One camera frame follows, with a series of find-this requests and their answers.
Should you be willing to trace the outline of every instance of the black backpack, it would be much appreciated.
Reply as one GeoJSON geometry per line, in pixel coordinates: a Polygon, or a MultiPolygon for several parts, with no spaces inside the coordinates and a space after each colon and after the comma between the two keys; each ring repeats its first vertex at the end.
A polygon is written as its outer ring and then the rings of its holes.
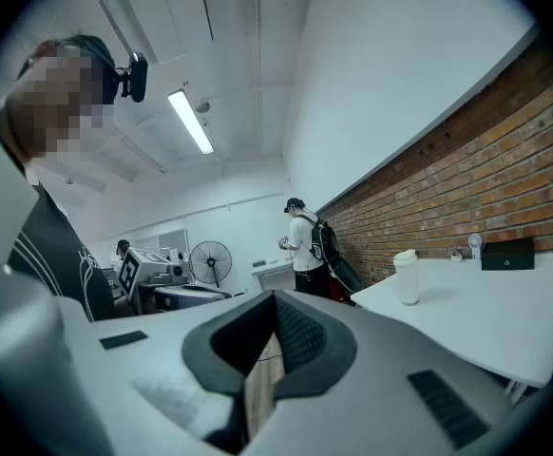
{"type": "Polygon", "coordinates": [[[310,253],[315,258],[325,260],[328,263],[337,260],[340,257],[337,239],[335,237],[334,229],[327,224],[327,221],[321,218],[318,218],[316,221],[312,221],[304,215],[299,215],[299,217],[304,218],[313,224],[313,247],[310,249],[310,253]]]}

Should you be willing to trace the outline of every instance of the black box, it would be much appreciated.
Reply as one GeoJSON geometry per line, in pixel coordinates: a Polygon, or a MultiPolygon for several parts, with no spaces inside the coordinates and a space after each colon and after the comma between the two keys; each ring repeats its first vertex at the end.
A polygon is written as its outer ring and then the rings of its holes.
{"type": "Polygon", "coordinates": [[[533,237],[487,243],[482,252],[482,270],[533,269],[533,237]]]}

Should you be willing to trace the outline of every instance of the white ceiling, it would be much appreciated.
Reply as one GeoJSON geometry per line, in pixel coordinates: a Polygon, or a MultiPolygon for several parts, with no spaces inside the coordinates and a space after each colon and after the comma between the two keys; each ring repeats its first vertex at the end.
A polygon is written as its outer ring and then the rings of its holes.
{"type": "MultiPolygon", "coordinates": [[[[126,66],[127,53],[99,2],[35,0],[0,48],[0,96],[48,38],[97,35],[117,66],[126,66]]],[[[82,207],[86,191],[101,193],[113,181],[135,182],[144,174],[280,156],[308,0],[206,0],[213,41],[202,0],[130,2],[149,52],[165,62],[150,66],[142,103],[117,98],[101,129],[39,161],[53,190],[60,180],[74,181],[64,202],[82,207]],[[201,154],[167,101],[182,87],[193,106],[211,105],[199,118],[214,154],[201,154]]]]}

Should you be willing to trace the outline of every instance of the white cup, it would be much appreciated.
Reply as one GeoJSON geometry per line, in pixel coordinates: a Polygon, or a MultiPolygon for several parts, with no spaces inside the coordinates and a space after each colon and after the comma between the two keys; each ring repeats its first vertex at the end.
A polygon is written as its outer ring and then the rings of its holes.
{"type": "Polygon", "coordinates": [[[418,304],[420,287],[418,285],[418,257],[413,249],[394,256],[392,261],[397,271],[397,292],[406,306],[418,304]]]}

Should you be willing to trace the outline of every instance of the white wall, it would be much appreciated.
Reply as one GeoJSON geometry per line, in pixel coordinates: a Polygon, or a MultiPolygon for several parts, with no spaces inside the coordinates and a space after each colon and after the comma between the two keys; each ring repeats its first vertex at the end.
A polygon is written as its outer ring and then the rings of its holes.
{"type": "Polygon", "coordinates": [[[429,132],[535,34],[515,0],[311,0],[283,156],[319,209],[429,132]]]}
{"type": "Polygon", "coordinates": [[[241,162],[220,171],[209,168],[201,176],[142,178],[128,184],[128,194],[108,188],[77,215],[73,226],[104,268],[120,238],[131,241],[185,228],[191,249],[215,240],[230,251],[232,270],[220,287],[233,293],[253,290],[252,262],[287,256],[278,249],[289,231],[283,163],[241,162]]]}

